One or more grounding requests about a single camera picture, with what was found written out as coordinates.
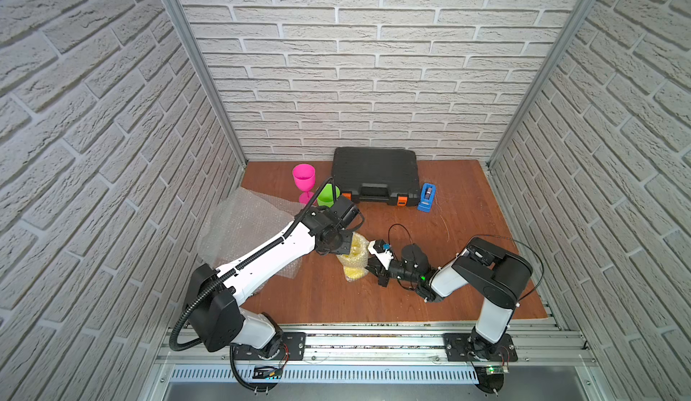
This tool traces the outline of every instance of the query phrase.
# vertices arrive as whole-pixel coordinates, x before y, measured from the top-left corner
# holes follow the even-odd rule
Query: green plastic cup
[[[336,197],[341,195],[341,190],[336,187]],[[334,193],[331,190],[331,184],[327,183],[324,189],[319,193],[316,198],[317,206],[328,206],[331,208],[334,205]]]

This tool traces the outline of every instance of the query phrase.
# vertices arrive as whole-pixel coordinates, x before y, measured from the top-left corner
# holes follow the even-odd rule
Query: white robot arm
[[[339,197],[331,208],[307,205],[291,224],[242,258],[215,270],[206,264],[197,268],[171,333],[171,349],[184,350],[202,342],[208,351],[231,344],[250,345],[261,356],[272,357],[283,343],[280,327],[268,315],[240,306],[271,276],[312,250],[324,255],[348,254],[354,229],[347,227],[358,215],[357,207],[345,197]],[[384,256],[389,248],[383,241],[370,244],[376,257],[370,258],[367,269],[379,277],[380,285],[386,287],[389,278],[417,282],[415,292],[426,302],[439,302],[466,284],[485,296],[469,340],[469,351],[482,360],[479,352],[491,350],[503,337],[531,277],[530,264],[477,237],[439,269],[429,267],[427,256],[416,244],[403,248],[402,260]],[[187,320],[199,338],[178,344],[177,334]]]

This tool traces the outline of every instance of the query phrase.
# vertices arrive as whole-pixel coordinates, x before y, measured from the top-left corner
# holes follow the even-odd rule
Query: white brick wall
[[[690,1],[599,0],[492,172],[621,399],[691,397]]]
[[[160,0],[0,0],[0,398],[135,399],[238,169]]]
[[[475,130],[508,122],[576,0],[181,1],[248,158],[314,160],[486,157],[504,126]],[[355,130],[352,111],[372,113]]]

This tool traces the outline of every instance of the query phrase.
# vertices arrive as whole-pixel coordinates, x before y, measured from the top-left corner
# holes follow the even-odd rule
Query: pink plastic goblet
[[[306,204],[308,204],[308,203],[310,202],[310,199],[311,199],[312,196],[314,196],[314,195],[315,195],[315,194],[314,194],[313,192],[311,192],[311,191],[305,191],[304,193],[302,193],[302,194],[300,195],[300,198],[298,199],[298,201],[299,201],[301,204],[306,205]]]
[[[315,168],[310,164],[298,164],[293,169],[293,179],[300,191],[310,191],[315,186]]]

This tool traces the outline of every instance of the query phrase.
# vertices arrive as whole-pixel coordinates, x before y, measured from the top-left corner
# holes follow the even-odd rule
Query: yellow bubble wrap
[[[343,273],[348,281],[360,279],[369,272],[365,269],[367,260],[370,258],[370,252],[367,251],[369,244],[370,242],[363,235],[353,233],[350,254],[336,256],[343,265]]]

